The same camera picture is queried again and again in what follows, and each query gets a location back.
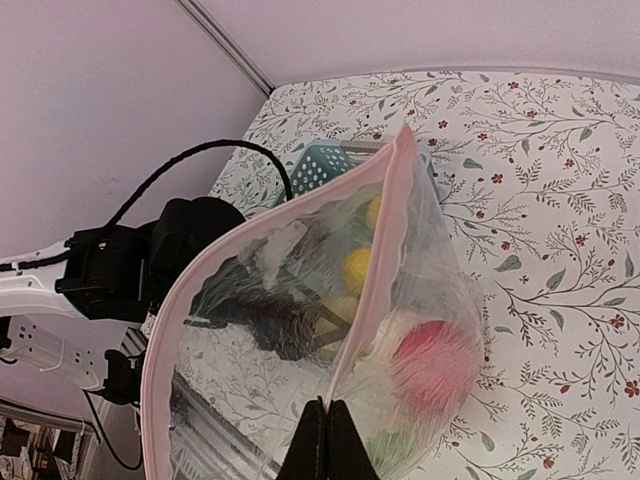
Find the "clear zip top bag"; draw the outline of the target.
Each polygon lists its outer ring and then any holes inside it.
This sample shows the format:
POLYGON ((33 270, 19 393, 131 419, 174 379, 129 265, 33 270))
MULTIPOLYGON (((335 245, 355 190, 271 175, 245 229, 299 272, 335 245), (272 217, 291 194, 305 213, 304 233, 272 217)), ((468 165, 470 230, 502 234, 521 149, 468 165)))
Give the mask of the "clear zip top bag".
POLYGON ((214 241, 153 322, 142 379, 150 479, 405 479, 483 360, 462 272, 409 127, 214 241))

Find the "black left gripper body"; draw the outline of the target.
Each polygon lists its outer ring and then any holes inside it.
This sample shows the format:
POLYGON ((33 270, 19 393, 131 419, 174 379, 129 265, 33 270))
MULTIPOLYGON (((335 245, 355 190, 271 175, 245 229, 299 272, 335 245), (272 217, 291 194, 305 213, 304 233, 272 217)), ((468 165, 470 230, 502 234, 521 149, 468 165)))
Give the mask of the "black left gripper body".
POLYGON ((258 349, 282 360, 300 360, 340 340, 340 317, 288 273, 266 287, 262 275, 236 259, 203 282, 199 317, 213 329, 245 327, 258 349))

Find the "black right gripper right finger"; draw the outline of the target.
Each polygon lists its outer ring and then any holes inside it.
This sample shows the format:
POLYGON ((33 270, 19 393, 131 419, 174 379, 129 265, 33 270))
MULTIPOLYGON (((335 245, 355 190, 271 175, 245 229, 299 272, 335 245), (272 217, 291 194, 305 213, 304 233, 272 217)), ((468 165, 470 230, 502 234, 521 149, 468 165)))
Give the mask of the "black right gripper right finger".
POLYGON ((343 400, 329 406, 326 467, 330 480, 379 480, 343 400))

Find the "blue plastic basket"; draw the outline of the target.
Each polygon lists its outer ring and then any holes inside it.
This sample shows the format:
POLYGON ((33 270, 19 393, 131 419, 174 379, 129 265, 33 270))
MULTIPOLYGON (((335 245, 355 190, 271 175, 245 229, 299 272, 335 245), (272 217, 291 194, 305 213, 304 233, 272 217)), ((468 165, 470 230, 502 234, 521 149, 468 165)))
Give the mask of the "blue plastic basket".
POLYGON ((358 167, 385 145, 376 141, 311 141, 289 173, 293 195, 303 195, 358 167))

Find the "red apple toy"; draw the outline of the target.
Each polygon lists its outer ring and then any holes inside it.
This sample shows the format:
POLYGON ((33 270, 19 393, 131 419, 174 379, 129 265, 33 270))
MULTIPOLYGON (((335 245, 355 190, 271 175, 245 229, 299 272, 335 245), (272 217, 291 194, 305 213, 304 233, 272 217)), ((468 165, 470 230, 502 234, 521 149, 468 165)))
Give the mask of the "red apple toy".
POLYGON ((480 345, 464 329, 432 320, 401 340, 391 357, 391 378, 409 411, 442 414, 464 402, 481 356, 480 345))

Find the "yellow lemon toy top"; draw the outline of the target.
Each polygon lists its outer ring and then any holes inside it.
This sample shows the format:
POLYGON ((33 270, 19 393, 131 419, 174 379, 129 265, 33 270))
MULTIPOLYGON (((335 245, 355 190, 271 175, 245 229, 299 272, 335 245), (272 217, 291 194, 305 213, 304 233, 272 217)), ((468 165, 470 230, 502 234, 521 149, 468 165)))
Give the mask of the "yellow lemon toy top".
POLYGON ((368 203, 365 219, 366 219, 367 225, 369 226, 369 228, 371 230, 373 230, 376 227, 376 223, 377 223, 377 220, 378 220, 380 207, 381 207, 381 197, 380 196, 374 197, 368 203))

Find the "white radish toy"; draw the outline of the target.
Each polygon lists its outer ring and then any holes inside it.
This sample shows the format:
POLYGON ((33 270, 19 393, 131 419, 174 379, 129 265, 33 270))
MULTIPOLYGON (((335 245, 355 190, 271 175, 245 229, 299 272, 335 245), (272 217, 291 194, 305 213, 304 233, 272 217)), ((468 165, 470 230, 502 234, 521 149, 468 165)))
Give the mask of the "white radish toy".
POLYGON ((365 450, 375 468, 394 468, 412 456, 414 446, 407 432, 380 430, 365 441, 365 450))

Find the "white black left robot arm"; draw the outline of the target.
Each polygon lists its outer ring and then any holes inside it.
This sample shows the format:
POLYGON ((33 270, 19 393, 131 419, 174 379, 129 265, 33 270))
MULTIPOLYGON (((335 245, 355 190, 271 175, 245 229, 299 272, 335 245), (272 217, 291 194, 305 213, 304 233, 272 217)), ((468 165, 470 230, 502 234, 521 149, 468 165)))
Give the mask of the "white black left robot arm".
POLYGON ((115 405, 140 404, 143 354, 113 348, 75 347, 36 325, 36 315, 57 315, 90 323, 116 321, 136 326, 159 311, 169 290, 206 247, 246 218, 229 202, 204 196, 175 198, 158 219, 139 227, 121 224, 127 211, 163 174, 208 150, 235 147, 269 160, 294 197, 283 163, 267 148, 245 140, 208 141, 170 158, 102 226, 77 231, 64 241, 23 259, 1 263, 1 361, 59 371, 87 395, 115 405))

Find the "yellow lemon toy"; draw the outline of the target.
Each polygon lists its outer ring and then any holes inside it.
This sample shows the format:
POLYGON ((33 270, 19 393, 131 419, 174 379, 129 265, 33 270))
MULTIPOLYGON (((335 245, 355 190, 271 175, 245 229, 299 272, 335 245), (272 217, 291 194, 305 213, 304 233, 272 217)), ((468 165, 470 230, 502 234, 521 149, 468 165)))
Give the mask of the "yellow lemon toy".
POLYGON ((370 247, 360 247, 351 251, 343 262, 343 281, 346 290, 360 296, 366 280, 371 257, 370 247))
POLYGON ((371 230, 373 230, 376 227, 376 223, 377 223, 377 220, 378 220, 380 207, 381 207, 381 197, 380 196, 374 197, 368 203, 365 219, 366 219, 367 225, 369 226, 369 228, 371 230))

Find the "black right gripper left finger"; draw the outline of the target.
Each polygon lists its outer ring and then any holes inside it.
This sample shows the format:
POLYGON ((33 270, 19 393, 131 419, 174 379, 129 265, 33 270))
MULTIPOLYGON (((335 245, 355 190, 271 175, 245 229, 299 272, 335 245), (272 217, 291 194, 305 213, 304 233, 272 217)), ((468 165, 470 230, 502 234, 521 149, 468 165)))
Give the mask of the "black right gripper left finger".
POLYGON ((306 403, 282 463, 282 480, 327 478, 326 410, 321 397, 306 403))

